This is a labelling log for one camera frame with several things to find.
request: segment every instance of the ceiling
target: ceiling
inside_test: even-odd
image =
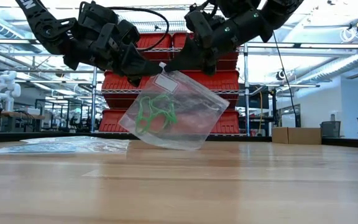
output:
[[[187,6],[193,4],[195,0],[178,0],[171,1],[170,6],[164,5],[167,1],[163,0],[126,0],[126,1],[110,1],[100,0],[98,4],[104,6],[155,6],[160,8],[159,13],[163,14],[171,23],[171,32],[186,31],[183,16],[187,13]],[[43,0],[43,4],[49,8],[49,11],[57,18],[64,19],[67,17],[76,17],[78,15],[78,6],[80,0]],[[309,42],[309,43],[342,43],[343,34],[346,27],[351,22],[358,20],[358,0],[333,0],[333,5],[328,4],[327,0],[305,0],[301,7],[294,13],[288,22],[279,30],[276,31],[279,42]],[[161,18],[147,14],[144,12],[118,11],[121,19],[127,19],[133,22],[140,32],[154,32],[154,25],[158,24],[163,30],[165,28]],[[21,9],[13,0],[0,0],[0,24],[3,24],[8,29],[13,30],[21,38],[34,38],[30,32],[27,21]],[[348,43],[358,43],[358,35],[348,40]],[[9,53],[24,63],[38,66],[42,69],[62,69],[68,70],[64,65],[61,56],[36,56],[33,62],[32,56],[18,56],[17,54],[29,53],[28,50],[17,50],[11,46],[0,45],[0,51]],[[273,83],[277,82],[275,74],[281,69],[281,62],[275,50],[258,49],[250,50],[251,54],[248,58],[249,81],[251,83]],[[358,54],[355,51],[349,50],[283,50],[286,53],[282,57],[283,64],[286,71],[297,74],[297,71],[304,71],[316,69],[316,66],[323,65],[325,62],[333,59],[332,54],[339,55],[338,57],[348,57],[353,54]],[[240,82],[244,82],[244,57],[239,57],[238,68],[241,77]],[[5,68],[5,63],[15,68],[25,68],[23,64],[12,62],[4,57],[0,57],[0,68]],[[81,65],[79,70],[92,71],[92,67],[88,65]],[[92,73],[75,74],[69,73],[64,78],[58,78],[54,73],[32,74],[32,78],[43,78],[44,80],[92,80]],[[98,81],[103,81],[104,75],[98,74]],[[65,84],[65,88],[74,89],[75,85]]]

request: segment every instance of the plastic bag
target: plastic bag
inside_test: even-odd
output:
[[[185,74],[163,72],[151,77],[119,124],[148,144],[195,150],[228,106]]]
[[[129,140],[94,138],[88,136],[40,138],[22,140],[29,144],[23,146],[4,147],[1,154],[12,153],[114,153],[127,152]]]

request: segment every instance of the red storage bin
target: red storage bin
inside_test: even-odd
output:
[[[217,71],[212,77],[205,75],[200,71],[182,71],[185,75],[196,80],[210,90],[239,90],[238,78],[239,72],[232,71]],[[134,87],[128,83],[126,77],[120,77],[107,71],[104,73],[105,79],[102,85],[102,90],[141,90],[146,86],[150,77],[143,77],[139,87]],[[119,94],[108,93],[104,94],[104,99],[110,108],[128,108],[136,99],[137,94]],[[234,109],[237,104],[238,95],[222,94],[222,98],[230,101],[229,109]]]
[[[126,129],[122,128],[119,125],[119,120],[124,116],[125,110],[104,110],[103,119],[100,124],[100,132],[128,132]],[[156,126],[162,126],[163,120],[156,121]],[[181,132],[180,125],[173,127],[177,130],[178,133]],[[215,127],[211,131],[213,134],[239,134],[239,113],[236,111],[225,111],[219,121],[216,123]]]
[[[173,47],[174,48],[183,48],[185,46],[186,42],[186,36],[190,35],[190,37],[193,37],[193,34],[187,34],[187,33],[176,33],[173,35]],[[238,52],[232,52],[228,53],[226,55],[223,55],[216,65],[217,70],[235,70],[237,67],[237,60],[239,57]]]
[[[163,34],[141,34],[137,43],[138,48],[148,48],[157,43]],[[155,48],[169,49],[172,47],[172,36],[168,34]],[[172,59],[172,52],[142,52],[142,55],[149,60],[167,61]]]

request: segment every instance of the wall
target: wall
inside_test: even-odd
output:
[[[358,80],[342,79],[343,130],[346,138],[358,138]]]
[[[22,85],[22,94],[20,97],[15,98],[15,103],[35,106],[35,99],[45,99],[45,93],[37,88]]]
[[[320,85],[319,88],[303,88],[295,93],[294,105],[301,106],[303,128],[319,128],[323,121],[330,120],[333,113],[337,121],[342,119],[341,78]],[[277,109],[287,106],[291,106],[290,98],[278,98]]]

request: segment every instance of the ziplock bag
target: ziplock bag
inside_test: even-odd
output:
[[[229,106],[175,71],[151,77],[119,124],[140,140],[170,149],[199,149]]]

